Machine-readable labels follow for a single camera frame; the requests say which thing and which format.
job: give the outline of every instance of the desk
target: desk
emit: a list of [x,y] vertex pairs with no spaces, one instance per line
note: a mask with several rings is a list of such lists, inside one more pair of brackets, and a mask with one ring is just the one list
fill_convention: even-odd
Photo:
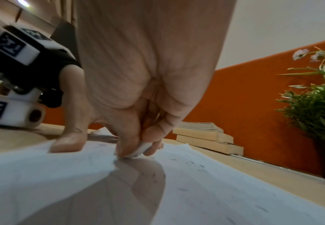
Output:
[[[16,149],[55,139],[62,133],[63,128],[63,126],[47,124],[42,124],[38,128],[30,130],[0,128],[0,153],[15,151]],[[164,139],[163,142],[174,145],[183,144],[170,139]],[[325,207],[325,181],[203,148],[191,147],[225,165]]]

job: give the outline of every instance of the potted plant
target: potted plant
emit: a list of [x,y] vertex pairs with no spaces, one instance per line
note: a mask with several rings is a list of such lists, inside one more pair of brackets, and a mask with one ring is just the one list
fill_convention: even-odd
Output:
[[[289,73],[285,75],[316,75],[321,74],[325,79],[325,51],[318,49],[316,52],[309,52],[308,50],[299,50],[294,54],[294,60],[300,59],[305,55],[314,53],[311,56],[313,62],[319,61],[320,66],[316,68],[290,68],[309,69],[306,73]],[[304,85],[290,86],[296,89],[303,89],[302,93],[295,93],[288,90],[281,94],[283,99],[279,102],[288,103],[281,111],[284,116],[290,118],[288,123],[291,126],[302,129],[305,134],[314,139],[315,148],[319,154],[322,165],[322,176],[325,178],[325,84],[311,85],[310,87]]]

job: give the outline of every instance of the wooden table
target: wooden table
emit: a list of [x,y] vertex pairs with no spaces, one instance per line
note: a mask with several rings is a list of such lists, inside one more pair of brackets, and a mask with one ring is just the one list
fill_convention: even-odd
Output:
[[[30,130],[0,128],[0,153],[15,151],[16,149],[55,139],[62,131],[63,126],[47,124],[42,124],[38,128]],[[163,142],[174,145],[183,144],[170,139],[164,139]],[[206,149],[191,147],[234,169],[325,207],[325,181]]]

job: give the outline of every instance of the book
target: book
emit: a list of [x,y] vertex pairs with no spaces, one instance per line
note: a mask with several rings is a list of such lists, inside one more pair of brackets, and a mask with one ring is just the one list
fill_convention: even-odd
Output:
[[177,135],[176,138],[177,141],[182,143],[187,143],[196,147],[200,148],[206,148],[209,150],[213,150],[216,152],[224,153],[224,154],[236,154],[236,155],[243,155],[244,154],[244,148],[231,144],[226,142],[218,142],[213,140],[204,140],[200,138],[193,138],[193,137],[187,137],[183,135]]
[[182,121],[179,128],[193,129],[193,130],[209,130],[209,131],[219,131],[224,133],[222,128],[217,127],[214,123],[193,123]]
[[172,130],[172,133],[192,138],[213,140],[218,142],[228,142],[231,144],[234,143],[234,138],[232,136],[216,130],[194,130],[177,127]]

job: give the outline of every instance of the white wall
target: white wall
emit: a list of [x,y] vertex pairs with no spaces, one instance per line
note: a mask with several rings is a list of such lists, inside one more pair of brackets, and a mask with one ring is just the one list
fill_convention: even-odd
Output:
[[325,40],[325,0],[237,0],[217,69]]

